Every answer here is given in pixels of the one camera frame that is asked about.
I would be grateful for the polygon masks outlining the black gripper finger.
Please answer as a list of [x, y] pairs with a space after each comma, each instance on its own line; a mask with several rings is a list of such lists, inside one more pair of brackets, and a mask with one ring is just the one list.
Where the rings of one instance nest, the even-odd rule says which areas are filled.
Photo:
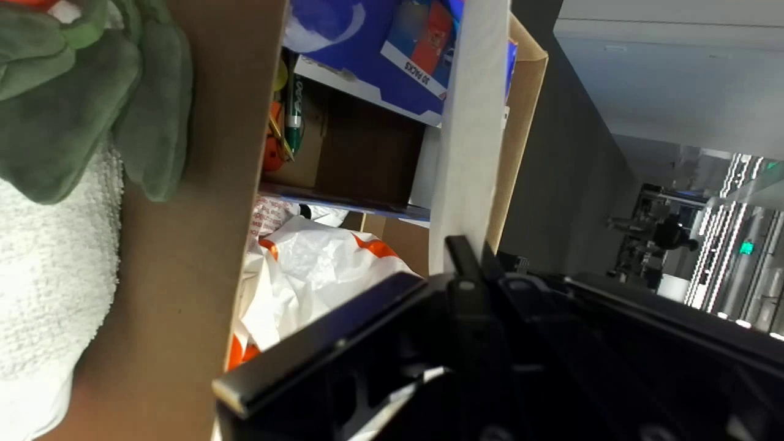
[[446, 252], [452, 263], [447, 284], [452, 310], [460, 316], [491, 316], [494, 294], [505, 279], [505, 268], [486, 245], [472, 250], [466, 234], [447, 234]]

